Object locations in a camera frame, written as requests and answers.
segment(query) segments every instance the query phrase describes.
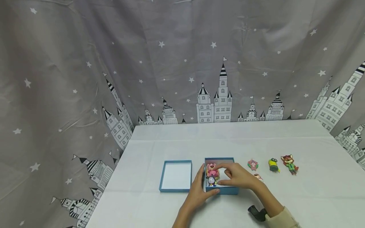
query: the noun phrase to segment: blue box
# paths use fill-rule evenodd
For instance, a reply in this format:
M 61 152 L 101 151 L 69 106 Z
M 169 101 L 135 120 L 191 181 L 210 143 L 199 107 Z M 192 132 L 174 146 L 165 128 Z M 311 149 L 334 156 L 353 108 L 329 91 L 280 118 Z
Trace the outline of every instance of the blue box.
M 160 192 L 189 192 L 192 169 L 191 160 L 165 161 L 160 180 Z
M 233 186 L 221 186 L 221 185 L 217 185 L 215 187 L 208 187 L 208 179 L 207 179 L 207 172 L 206 172 L 206 168 L 207 168 L 207 164 L 210 163 L 216 163 L 216 165 L 220 164 L 220 163 L 234 163 L 234 158 L 205 158 L 205 171 L 204 171 L 204 186 L 205 186 L 205 191 L 211 191 L 213 189 L 219 189 L 220 190 L 220 195 L 238 195 L 238 191 L 239 188 L 238 187 L 233 187 Z M 223 172 L 222 169 L 219 170 L 219 175 L 220 175 L 220 179 L 224 178 L 224 179 L 229 179 L 229 177 L 226 176 L 226 174 Z

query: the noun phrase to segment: right hand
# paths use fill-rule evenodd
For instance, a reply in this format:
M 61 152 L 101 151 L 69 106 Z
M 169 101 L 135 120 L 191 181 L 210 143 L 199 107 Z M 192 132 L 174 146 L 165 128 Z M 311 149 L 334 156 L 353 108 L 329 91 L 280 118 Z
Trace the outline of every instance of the right hand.
M 221 163 L 214 167 L 213 170 L 220 168 L 226 168 L 224 173 L 230 178 L 230 180 L 220 180 L 218 181 L 219 185 L 252 189 L 254 186 L 262 183 L 238 163 Z

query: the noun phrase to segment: box lid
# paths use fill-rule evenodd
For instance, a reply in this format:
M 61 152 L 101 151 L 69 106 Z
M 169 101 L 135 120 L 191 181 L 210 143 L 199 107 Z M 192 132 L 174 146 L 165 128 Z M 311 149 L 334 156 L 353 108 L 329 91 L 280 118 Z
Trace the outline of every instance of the box lid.
M 189 192 L 192 181 L 192 161 L 165 161 L 160 181 L 160 192 Z

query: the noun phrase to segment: left hand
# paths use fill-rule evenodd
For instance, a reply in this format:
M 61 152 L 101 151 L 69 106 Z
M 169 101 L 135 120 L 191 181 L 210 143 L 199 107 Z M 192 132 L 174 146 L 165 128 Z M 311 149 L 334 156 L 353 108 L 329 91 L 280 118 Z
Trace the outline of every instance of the left hand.
M 198 173 L 196 174 L 195 179 L 191 184 L 189 194 L 186 197 L 184 204 L 182 205 L 182 208 L 187 209 L 190 212 L 202 206 L 209 197 L 217 195 L 220 192 L 219 189 L 213 189 L 208 192 L 203 191 L 203 186 L 201 183 L 203 178 L 203 172 L 204 164 L 202 164 Z

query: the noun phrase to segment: sleeve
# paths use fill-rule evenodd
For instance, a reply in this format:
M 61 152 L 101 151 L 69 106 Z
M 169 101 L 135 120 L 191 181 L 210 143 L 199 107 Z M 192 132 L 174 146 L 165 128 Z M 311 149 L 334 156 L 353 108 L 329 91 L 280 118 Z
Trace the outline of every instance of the sleeve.
M 295 221 L 286 207 L 284 207 L 284 210 L 275 217 L 270 218 L 267 214 L 265 217 L 270 228 L 300 228 L 299 223 Z

